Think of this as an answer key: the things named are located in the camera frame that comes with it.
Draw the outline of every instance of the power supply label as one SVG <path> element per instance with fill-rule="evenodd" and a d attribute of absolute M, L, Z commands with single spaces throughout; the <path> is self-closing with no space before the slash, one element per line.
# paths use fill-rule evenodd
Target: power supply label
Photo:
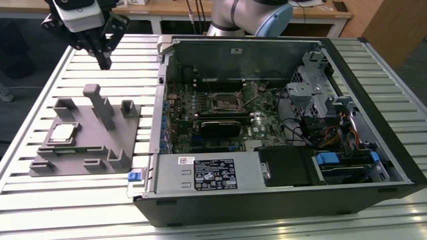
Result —
<path fill-rule="evenodd" d="M 195 160 L 194 188 L 198 191 L 236 189 L 235 160 Z"/>

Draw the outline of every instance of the motherboard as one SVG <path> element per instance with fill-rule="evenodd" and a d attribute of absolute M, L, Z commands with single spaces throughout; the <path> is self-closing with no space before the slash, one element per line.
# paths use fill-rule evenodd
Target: motherboard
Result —
<path fill-rule="evenodd" d="M 167 85 L 171 153 L 254 151 L 287 144 L 275 109 L 282 88 L 262 80 L 195 80 Z"/>

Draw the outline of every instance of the red wire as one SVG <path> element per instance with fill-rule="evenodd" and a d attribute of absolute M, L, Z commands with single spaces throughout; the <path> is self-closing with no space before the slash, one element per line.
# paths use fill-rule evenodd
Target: red wire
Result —
<path fill-rule="evenodd" d="M 331 129 L 335 129 L 336 128 L 336 126 L 330 126 L 327 129 L 326 129 L 326 131 L 324 131 L 324 140 L 327 140 L 327 138 L 328 138 L 328 131 L 331 130 Z"/>

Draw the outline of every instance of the blue latch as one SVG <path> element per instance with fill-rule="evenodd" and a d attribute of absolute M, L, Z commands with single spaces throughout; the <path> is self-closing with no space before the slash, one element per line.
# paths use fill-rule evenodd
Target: blue latch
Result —
<path fill-rule="evenodd" d="M 132 169 L 127 174 L 128 182 L 140 182 L 143 180 L 143 169 Z"/>
<path fill-rule="evenodd" d="M 371 151 L 371 157 L 374 159 L 374 162 L 378 162 L 380 160 L 380 156 L 379 154 L 376 153 L 376 151 Z"/>
<path fill-rule="evenodd" d="M 335 152 L 320 152 L 315 156 L 315 160 L 318 161 L 318 164 L 339 164 L 339 156 L 336 156 Z"/>

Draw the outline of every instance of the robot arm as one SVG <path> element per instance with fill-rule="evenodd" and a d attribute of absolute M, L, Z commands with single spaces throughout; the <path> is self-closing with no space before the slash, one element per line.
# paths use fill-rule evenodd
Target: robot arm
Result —
<path fill-rule="evenodd" d="M 75 49 L 87 50 L 99 67 L 112 66 L 111 54 L 128 30 L 130 19 L 112 9 L 119 0 L 44 0 L 50 16 L 44 29 Z M 292 18 L 288 0 L 214 0 L 210 36 L 244 36 L 244 31 L 260 37 L 276 37 Z M 106 37 L 111 26 L 112 36 Z"/>
<path fill-rule="evenodd" d="M 292 18 L 288 0 L 214 0 L 210 36 L 244 36 L 244 31 L 259 37 L 282 34 Z"/>
<path fill-rule="evenodd" d="M 42 27 L 75 49 L 86 49 L 102 70 L 112 66 L 111 53 L 128 30 L 130 19 L 112 9 L 119 0 L 44 0 L 51 14 Z M 106 30 L 111 26 L 112 35 Z"/>

